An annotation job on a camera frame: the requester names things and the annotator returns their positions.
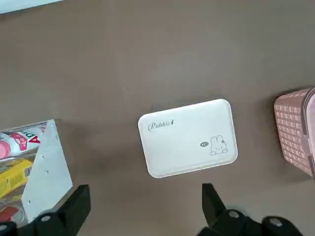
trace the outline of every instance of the rabbit illustration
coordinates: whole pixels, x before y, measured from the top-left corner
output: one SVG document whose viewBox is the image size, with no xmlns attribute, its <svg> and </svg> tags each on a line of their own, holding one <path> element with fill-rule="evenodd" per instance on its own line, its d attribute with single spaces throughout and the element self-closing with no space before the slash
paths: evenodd
<svg viewBox="0 0 315 236">
<path fill-rule="evenodd" d="M 226 143 L 221 135 L 211 138 L 211 153 L 210 155 L 217 155 L 226 153 Z"/>
</svg>

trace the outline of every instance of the brown tabletop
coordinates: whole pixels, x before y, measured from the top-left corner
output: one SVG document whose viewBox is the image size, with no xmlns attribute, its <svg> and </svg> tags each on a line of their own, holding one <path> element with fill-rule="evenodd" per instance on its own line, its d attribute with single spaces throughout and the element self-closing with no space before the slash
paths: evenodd
<svg viewBox="0 0 315 236">
<path fill-rule="evenodd" d="M 310 0 L 68 0 L 0 15 L 0 127 L 62 120 L 73 181 L 91 186 L 79 235 L 196 235 L 204 182 L 313 235 L 315 183 L 283 159 L 273 101 L 314 84 L 314 21 Z M 152 178 L 138 118 L 218 97 L 238 159 Z"/>
</svg>

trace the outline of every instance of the pink plastic basket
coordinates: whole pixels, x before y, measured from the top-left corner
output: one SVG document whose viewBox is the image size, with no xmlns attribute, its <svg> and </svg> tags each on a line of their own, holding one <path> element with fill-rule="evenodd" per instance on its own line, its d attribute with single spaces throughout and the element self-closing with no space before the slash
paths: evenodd
<svg viewBox="0 0 315 236">
<path fill-rule="evenodd" d="M 274 109 L 284 158 L 315 177 L 315 88 L 277 98 Z"/>
</svg>

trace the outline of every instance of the yellow package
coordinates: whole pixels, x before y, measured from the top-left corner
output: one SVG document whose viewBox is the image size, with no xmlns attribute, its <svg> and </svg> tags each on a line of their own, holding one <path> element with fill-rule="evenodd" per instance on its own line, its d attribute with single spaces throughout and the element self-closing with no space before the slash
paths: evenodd
<svg viewBox="0 0 315 236">
<path fill-rule="evenodd" d="M 19 159 L 0 168 L 0 198 L 26 184 L 32 165 L 29 160 Z"/>
</svg>

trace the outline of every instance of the box lid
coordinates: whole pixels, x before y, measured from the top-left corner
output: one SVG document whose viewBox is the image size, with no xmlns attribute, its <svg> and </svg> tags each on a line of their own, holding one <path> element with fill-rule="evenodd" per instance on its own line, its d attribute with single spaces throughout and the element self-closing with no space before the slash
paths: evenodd
<svg viewBox="0 0 315 236">
<path fill-rule="evenodd" d="M 148 171 L 155 178 L 237 158 L 231 106 L 224 99 L 145 114 L 138 128 Z"/>
</svg>

